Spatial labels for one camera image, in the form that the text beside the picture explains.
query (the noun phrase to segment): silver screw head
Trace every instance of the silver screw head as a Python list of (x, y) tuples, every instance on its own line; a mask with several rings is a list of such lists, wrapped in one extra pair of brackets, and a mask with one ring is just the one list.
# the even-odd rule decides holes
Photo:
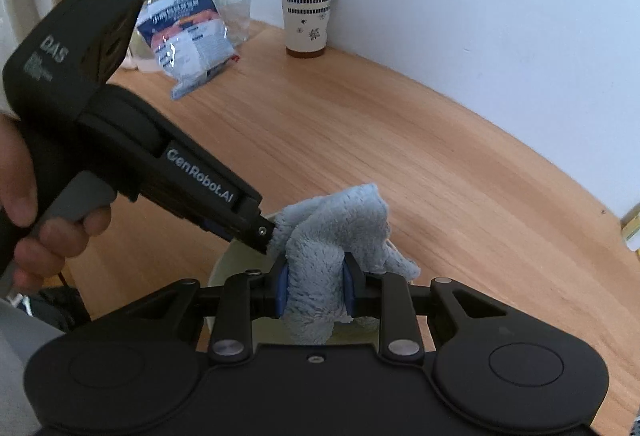
[(420, 351), (420, 346), (413, 340), (399, 339), (389, 344), (389, 351), (398, 356), (411, 356)]
[(220, 356), (236, 356), (244, 351), (240, 340), (224, 339), (213, 344), (213, 352)]

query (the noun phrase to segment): white wall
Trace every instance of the white wall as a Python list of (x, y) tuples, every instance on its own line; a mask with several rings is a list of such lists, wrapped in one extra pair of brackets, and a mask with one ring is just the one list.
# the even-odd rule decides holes
[[(622, 216), (640, 201), (640, 0), (335, 0), (330, 37), (459, 101)], [(282, 25), (280, 0), (253, 16)]]

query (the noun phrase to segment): human hand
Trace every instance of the human hand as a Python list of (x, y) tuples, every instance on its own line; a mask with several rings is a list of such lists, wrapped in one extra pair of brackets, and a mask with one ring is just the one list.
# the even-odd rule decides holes
[[(12, 223), (31, 226), (38, 213), (38, 192), (29, 149), (12, 120), (0, 114), (0, 204)], [(58, 274), (66, 257), (77, 257), (89, 238), (104, 232), (111, 209), (94, 210), (81, 223), (60, 217), (49, 219), (38, 238), (26, 237), (15, 246), (14, 288), (23, 293), (39, 290), (45, 278)]]

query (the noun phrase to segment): snack package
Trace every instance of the snack package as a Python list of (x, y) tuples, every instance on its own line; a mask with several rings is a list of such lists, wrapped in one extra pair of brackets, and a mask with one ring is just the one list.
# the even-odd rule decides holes
[(213, 0), (158, 0), (140, 12), (136, 27), (164, 72), (178, 81), (173, 99), (239, 60)]

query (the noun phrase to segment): fluffy cloth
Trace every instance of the fluffy cloth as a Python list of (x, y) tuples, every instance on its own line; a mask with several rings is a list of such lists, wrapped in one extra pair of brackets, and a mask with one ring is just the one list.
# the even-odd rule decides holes
[(342, 292), (346, 251), (363, 271), (389, 271), (407, 280), (420, 274), (415, 262), (388, 242), (387, 216), (388, 207), (374, 184), (313, 197), (276, 216), (267, 254), (275, 259), (284, 251), (287, 256), (289, 289), (282, 320), (295, 343), (324, 344), (335, 322), (352, 321)]

